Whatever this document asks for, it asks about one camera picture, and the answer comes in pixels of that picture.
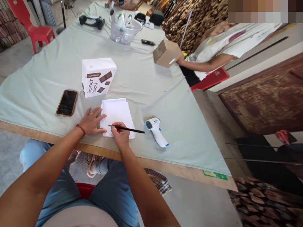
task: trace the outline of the person's left hand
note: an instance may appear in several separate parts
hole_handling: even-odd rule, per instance
[[[84,117],[81,119],[79,125],[83,128],[86,135],[97,134],[97,133],[106,133],[105,129],[98,129],[97,124],[106,117],[106,114],[97,117],[98,114],[102,111],[101,108],[95,108],[91,113],[91,107],[88,108]]]
[[[182,66],[183,62],[185,62],[184,56],[180,57],[180,58],[176,61],[176,63],[177,63],[178,65],[180,65],[180,66]]]

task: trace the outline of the concrete floor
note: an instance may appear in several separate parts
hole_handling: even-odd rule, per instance
[[[77,0],[72,10],[68,10],[67,26],[83,12],[92,0]],[[146,12],[149,6],[139,10]],[[0,84],[11,73],[24,66],[33,56],[31,40],[17,43],[0,53]],[[227,147],[226,142],[243,136],[239,126],[230,116],[218,96],[212,92],[194,92],[197,103],[210,127],[211,132],[224,158],[240,158],[235,147]],[[28,138],[0,131],[0,195],[21,175],[20,151]],[[101,175],[89,178],[86,175],[87,163],[91,155],[81,153],[70,173],[77,182],[96,184]],[[239,161],[226,160],[234,177],[250,176],[247,166]],[[200,182],[164,174],[173,188],[164,198],[181,226],[241,226],[240,219],[225,189]]]

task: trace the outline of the stacked firewood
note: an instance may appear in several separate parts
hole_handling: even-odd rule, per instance
[[[243,226],[301,226],[303,197],[286,193],[255,178],[235,180],[239,192],[229,191]]]
[[[165,1],[157,1],[152,10],[163,13],[168,9],[171,0],[165,6]],[[195,42],[201,39],[203,33],[228,17],[227,0],[180,0],[174,5],[171,13],[162,24],[166,37],[180,45],[186,27],[189,12],[193,10],[181,49],[192,53]]]
[[[0,3],[0,52],[28,36],[6,1]]]

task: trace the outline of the infrared thermometer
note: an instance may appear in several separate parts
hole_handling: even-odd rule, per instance
[[[145,122],[145,126],[151,130],[151,132],[154,135],[154,138],[156,142],[159,144],[160,147],[167,147],[168,142],[163,137],[162,133],[160,132],[161,129],[159,128],[160,125],[160,119],[159,118],[152,118]]]

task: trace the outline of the brown wooden door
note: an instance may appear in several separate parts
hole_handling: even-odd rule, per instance
[[[228,87],[219,96],[247,132],[303,131],[303,53]]]

